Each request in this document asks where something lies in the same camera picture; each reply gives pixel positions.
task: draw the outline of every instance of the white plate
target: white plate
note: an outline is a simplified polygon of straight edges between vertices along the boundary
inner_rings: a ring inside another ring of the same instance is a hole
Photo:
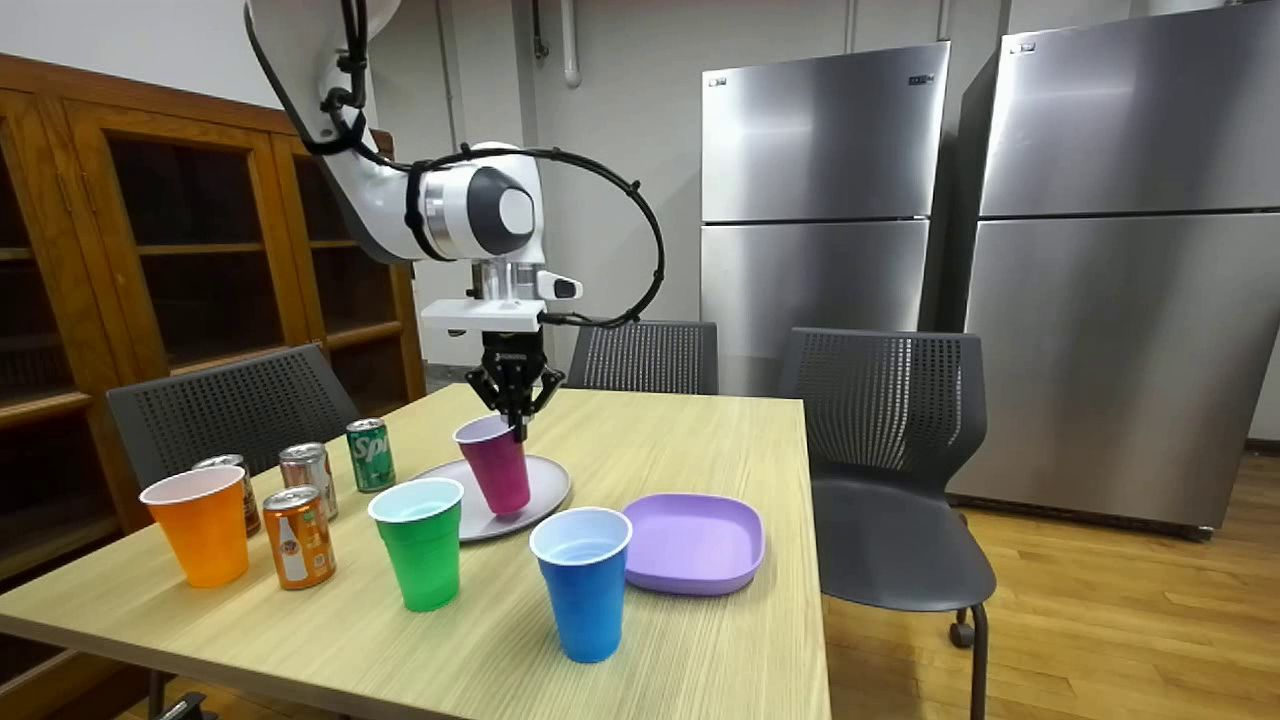
[[[472,476],[472,463],[443,463],[430,468],[422,476],[454,476],[464,484],[464,545],[492,540],[492,538],[514,538],[544,518],[551,518],[567,500],[567,473],[544,456],[524,456],[530,468],[530,506],[514,521],[495,521],[492,510],[486,506],[486,491]]]

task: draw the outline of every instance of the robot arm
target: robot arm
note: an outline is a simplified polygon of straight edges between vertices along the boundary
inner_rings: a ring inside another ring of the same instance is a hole
[[[246,26],[302,139],[325,161],[359,247],[376,262],[470,262],[472,297],[438,302],[423,326],[480,333],[486,357],[472,371],[475,395],[505,412],[524,441],[562,371],[550,371],[544,326],[627,326],[641,321],[663,280],[663,245],[641,186],[622,180],[596,161],[562,150],[475,144],[458,156],[394,166],[370,129],[370,35],[401,0],[248,0]],[[650,294],[615,321],[550,314],[550,302],[577,302],[585,290],[544,269],[544,219],[535,161],[562,161],[615,186],[645,212],[655,238]]]

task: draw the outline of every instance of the purple plate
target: purple plate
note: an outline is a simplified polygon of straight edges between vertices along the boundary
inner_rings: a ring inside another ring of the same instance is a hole
[[[645,498],[633,521],[627,585],[674,595],[727,595],[764,560],[760,518],[727,498]]]

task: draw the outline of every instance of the plastic cup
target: plastic cup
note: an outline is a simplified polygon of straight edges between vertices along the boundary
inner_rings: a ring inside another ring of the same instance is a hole
[[[464,484],[454,476],[408,482],[373,498],[370,518],[394,555],[406,609],[434,612],[454,606],[459,590]]]
[[[624,640],[633,521],[614,510],[557,513],[533,527],[557,637],[567,659],[600,665]]]
[[[530,506],[524,449],[505,415],[480,415],[458,429],[458,444],[472,463],[486,506],[495,521],[515,521]]]
[[[140,491],[189,585],[231,585],[248,569],[246,468],[189,468]]]

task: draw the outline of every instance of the green plastic cup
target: green plastic cup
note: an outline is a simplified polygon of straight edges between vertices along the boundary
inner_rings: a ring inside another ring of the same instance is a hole
[[[384,538],[408,612],[434,612],[458,599],[459,513],[464,484],[454,476],[423,476],[373,498],[370,518]]]

